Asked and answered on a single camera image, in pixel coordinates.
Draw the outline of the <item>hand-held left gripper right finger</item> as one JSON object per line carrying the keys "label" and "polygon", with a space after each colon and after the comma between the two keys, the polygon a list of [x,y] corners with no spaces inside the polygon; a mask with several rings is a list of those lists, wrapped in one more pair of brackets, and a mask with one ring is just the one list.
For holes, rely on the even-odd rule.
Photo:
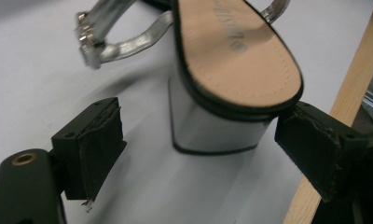
{"label": "hand-held left gripper right finger", "polygon": [[345,194],[352,163],[367,149],[365,136],[304,102],[279,116],[275,141],[326,202]]}

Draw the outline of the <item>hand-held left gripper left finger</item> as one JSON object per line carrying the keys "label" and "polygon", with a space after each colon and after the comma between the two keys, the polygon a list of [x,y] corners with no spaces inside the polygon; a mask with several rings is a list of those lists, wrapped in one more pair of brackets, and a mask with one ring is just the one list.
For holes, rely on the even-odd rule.
{"label": "hand-held left gripper left finger", "polygon": [[52,154],[63,169],[66,198],[93,202],[126,146],[118,98],[89,105],[51,142]]}

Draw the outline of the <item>silver strap heeled sandal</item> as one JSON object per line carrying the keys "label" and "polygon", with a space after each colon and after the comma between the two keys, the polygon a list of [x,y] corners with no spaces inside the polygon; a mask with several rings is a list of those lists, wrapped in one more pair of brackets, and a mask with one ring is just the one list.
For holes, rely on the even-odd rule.
{"label": "silver strap heeled sandal", "polygon": [[140,35],[106,36],[135,0],[98,0],[76,15],[85,64],[98,69],[155,45],[169,29],[176,72],[169,101],[174,147],[187,154],[225,155],[255,148],[270,123],[303,92],[299,66],[273,29],[290,0],[262,11],[248,0],[145,0],[164,7]]}

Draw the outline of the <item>white table mat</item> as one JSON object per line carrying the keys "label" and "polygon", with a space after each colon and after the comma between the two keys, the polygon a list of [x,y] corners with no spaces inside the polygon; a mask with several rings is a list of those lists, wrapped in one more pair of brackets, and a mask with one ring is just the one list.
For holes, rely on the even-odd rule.
{"label": "white table mat", "polygon": [[[64,202],[70,224],[283,224],[301,172],[274,142],[191,156],[173,148],[169,76],[175,31],[150,49],[91,70],[76,13],[97,0],[0,0],[0,162],[50,137],[91,103],[117,96],[128,142],[92,209]],[[291,0],[273,28],[304,79],[302,101],[329,112],[373,12],[373,0]]]}

